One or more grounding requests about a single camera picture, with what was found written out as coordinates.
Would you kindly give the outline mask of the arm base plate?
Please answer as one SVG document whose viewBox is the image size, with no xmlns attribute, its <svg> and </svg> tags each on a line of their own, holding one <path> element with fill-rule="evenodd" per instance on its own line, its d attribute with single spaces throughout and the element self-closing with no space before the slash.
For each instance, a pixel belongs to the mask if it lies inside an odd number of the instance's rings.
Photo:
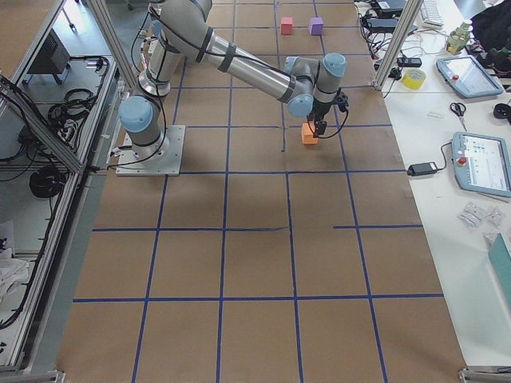
<svg viewBox="0 0 511 383">
<path fill-rule="evenodd" d="M 180 174 L 184 138 L 184 125 L 169 125 L 166 134 L 151 146 L 140 147 L 125 134 L 123 145 L 131 146 L 121 151 L 116 166 L 117 176 L 178 176 Z"/>
</svg>

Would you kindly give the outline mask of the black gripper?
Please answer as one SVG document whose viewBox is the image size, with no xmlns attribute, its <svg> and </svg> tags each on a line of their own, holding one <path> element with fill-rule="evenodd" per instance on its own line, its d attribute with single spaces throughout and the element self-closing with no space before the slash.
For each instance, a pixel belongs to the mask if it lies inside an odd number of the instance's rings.
<svg viewBox="0 0 511 383">
<path fill-rule="evenodd" d="M 324 117 L 329 113 L 331 109 L 331 102 L 322 102 L 318 99 L 313 100 L 312 110 L 307 115 L 307 126 L 311 132 L 314 132 L 313 125 L 311 122 L 314 122 L 315 137 L 321 137 L 325 134 L 327 128 L 327 122 L 324 121 Z"/>
</svg>

